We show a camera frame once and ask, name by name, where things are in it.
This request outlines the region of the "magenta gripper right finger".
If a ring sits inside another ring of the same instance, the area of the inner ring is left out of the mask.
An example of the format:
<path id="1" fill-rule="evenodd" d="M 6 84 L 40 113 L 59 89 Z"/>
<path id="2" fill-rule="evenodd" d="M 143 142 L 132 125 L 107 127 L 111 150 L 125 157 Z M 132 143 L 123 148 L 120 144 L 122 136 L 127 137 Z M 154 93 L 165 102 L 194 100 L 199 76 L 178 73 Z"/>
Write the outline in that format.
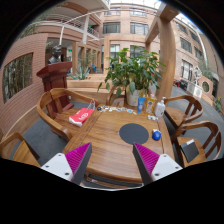
<path id="1" fill-rule="evenodd" d="M 133 144 L 133 155 L 144 185 L 182 169 L 168 154 L 157 154 L 138 143 Z"/>

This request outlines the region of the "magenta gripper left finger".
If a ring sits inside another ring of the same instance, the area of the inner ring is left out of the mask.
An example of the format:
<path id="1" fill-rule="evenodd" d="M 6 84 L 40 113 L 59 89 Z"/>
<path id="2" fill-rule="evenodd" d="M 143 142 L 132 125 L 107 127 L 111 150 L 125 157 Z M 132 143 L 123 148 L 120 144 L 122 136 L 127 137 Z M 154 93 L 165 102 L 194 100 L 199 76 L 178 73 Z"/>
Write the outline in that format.
<path id="1" fill-rule="evenodd" d="M 84 178 L 91 153 L 92 143 L 89 142 L 67 154 L 57 153 L 42 169 L 79 185 Z"/>

